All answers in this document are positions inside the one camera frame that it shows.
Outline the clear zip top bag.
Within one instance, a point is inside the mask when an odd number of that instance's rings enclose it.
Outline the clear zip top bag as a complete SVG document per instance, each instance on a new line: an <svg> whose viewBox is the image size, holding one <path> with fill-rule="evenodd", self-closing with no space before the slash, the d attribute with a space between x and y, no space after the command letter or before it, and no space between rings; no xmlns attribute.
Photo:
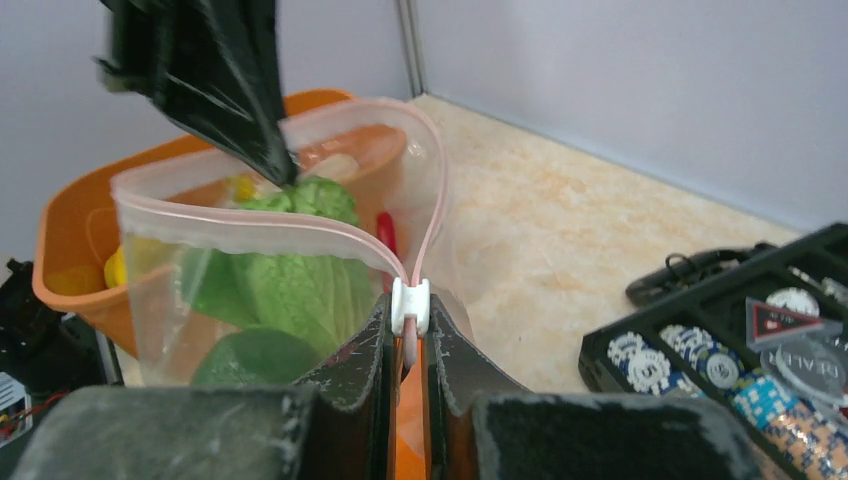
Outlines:
<svg viewBox="0 0 848 480"><path fill-rule="evenodd" d="M274 340L290 381L353 338L394 281L427 282L472 334L434 122L353 99L281 130L302 170L290 187L216 149L112 179L144 385L197 382L213 355Z"/></svg>

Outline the red chili pepper toy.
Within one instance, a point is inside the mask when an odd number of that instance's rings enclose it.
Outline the red chili pepper toy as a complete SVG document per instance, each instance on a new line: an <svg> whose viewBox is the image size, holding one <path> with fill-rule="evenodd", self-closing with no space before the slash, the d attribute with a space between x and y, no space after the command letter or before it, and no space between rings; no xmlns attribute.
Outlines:
<svg viewBox="0 0 848 480"><path fill-rule="evenodd" d="M377 215L376 218L376 237L386 246L393 254L397 254L396 229L392 216L384 211ZM395 276L384 272L382 275L383 290L386 294L392 291L392 285Z"/></svg>

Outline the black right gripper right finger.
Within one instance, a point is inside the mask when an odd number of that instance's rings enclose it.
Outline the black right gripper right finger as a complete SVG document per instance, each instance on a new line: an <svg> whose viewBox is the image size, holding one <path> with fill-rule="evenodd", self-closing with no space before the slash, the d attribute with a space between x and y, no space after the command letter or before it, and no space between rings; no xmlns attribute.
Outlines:
<svg viewBox="0 0 848 480"><path fill-rule="evenodd" d="M740 424L703 398L535 393L459 330L438 298L427 332L431 479L758 479Z"/></svg>

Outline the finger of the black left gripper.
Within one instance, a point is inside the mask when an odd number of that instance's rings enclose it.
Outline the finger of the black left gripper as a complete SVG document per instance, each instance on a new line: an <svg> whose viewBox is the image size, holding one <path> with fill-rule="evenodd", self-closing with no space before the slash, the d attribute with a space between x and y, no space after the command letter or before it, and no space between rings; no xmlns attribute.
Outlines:
<svg viewBox="0 0 848 480"><path fill-rule="evenodd" d="M137 93L182 130L243 161L272 184L298 165L279 123L287 116L273 0L107 1L100 79Z"/></svg>

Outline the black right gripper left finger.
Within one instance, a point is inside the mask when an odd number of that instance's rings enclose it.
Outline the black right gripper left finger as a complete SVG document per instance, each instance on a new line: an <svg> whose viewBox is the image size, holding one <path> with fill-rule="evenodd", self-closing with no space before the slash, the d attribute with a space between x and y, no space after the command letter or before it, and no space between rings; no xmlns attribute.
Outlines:
<svg viewBox="0 0 848 480"><path fill-rule="evenodd" d="M291 385L79 389L36 429L16 479L390 479L389 299Z"/></svg>

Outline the green napa cabbage toy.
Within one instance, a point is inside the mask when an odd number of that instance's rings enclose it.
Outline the green napa cabbage toy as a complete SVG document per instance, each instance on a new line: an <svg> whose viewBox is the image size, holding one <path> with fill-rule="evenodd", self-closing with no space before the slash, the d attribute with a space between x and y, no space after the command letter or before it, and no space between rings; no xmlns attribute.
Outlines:
<svg viewBox="0 0 848 480"><path fill-rule="evenodd" d="M197 313L239 329L289 333L322 356L361 328L376 297L360 260L197 248L183 256L179 288Z"/></svg>

